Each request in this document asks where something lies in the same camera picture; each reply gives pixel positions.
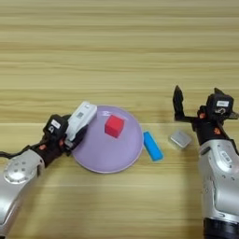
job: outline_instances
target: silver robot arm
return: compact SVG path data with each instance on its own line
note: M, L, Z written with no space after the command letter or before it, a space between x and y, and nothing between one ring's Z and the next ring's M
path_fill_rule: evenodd
M42 140L11 155L0 152L10 161L0 174L0 239L6 238L27 191L35 180L63 153L68 156L83 140L97 106L83 102L71 116L52 115L44 128Z
M0 236L7 236L25 193L45 168L43 159L31 149L13 158L0 175Z
M182 91L176 87L175 119L191 123L200 145L204 238L239 239L239 154L222 127L225 120L239 118L232 111L233 98L215 89L197 117L186 117L182 102Z

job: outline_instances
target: purple plate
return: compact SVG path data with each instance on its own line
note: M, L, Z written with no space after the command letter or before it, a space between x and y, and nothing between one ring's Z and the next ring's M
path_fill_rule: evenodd
M119 138L105 134L105 123L110 115L125 120ZM130 167L139 158L142 148L143 133L135 117L123 109L99 105L97 117L73 155L83 167L96 173L111 174Z

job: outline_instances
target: red cube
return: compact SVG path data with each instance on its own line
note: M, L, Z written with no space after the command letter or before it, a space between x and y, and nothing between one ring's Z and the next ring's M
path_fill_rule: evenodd
M111 115L105 124L105 133L118 138L123 130L124 119Z

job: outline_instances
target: black mount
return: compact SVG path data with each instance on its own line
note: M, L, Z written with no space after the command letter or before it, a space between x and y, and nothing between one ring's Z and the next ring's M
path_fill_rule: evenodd
M208 96L206 105L200 106L197 117L185 116L183 100L183 92L176 86L173 98L175 120L191 123L200 145L211 139L231 140L222 127L225 120L239 119L239 115L232 110L234 100L230 95L215 88L215 92Z

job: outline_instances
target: black cable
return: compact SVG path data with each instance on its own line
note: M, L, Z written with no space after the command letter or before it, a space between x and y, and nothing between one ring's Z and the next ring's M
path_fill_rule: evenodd
M6 153L6 152L4 152L4 151L0 151L0 158L6 158L6 159L11 160L12 158L21 155L21 154L22 154L23 152L25 152L26 150L31 149L31 148L40 147L40 146L42 146L42 145L45 145L47 142L48 142L48 141L43 141L43 142L40 142L40 143L35 144L35 145L32 145L32 146L26 146L23 150L21 150L21 151L18 152L18 153Z

